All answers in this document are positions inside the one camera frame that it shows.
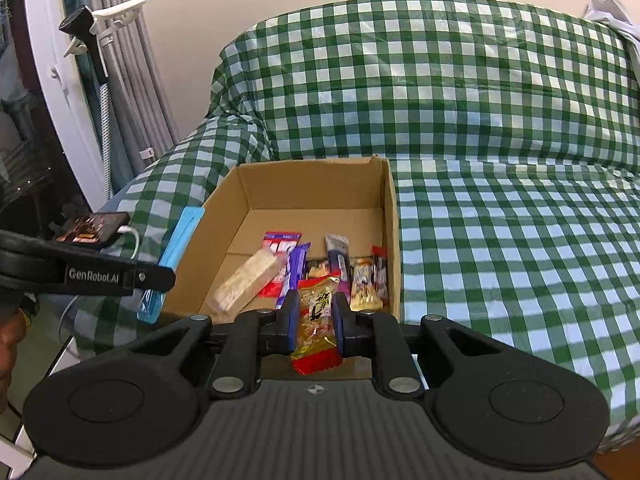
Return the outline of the person's hand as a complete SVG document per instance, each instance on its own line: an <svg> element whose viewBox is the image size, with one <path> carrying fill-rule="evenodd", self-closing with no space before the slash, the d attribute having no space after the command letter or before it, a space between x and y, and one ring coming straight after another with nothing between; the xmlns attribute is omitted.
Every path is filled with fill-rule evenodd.
<svg viewBox="0 0 640 480"><path fill-rule="evenodd" d="M26 316L22 307L26 296L22 292L2 292L0 326L0 376L1 411L8 406L8 392L12 382L12 373L17 358L17 346L26 335Z"/></svg>

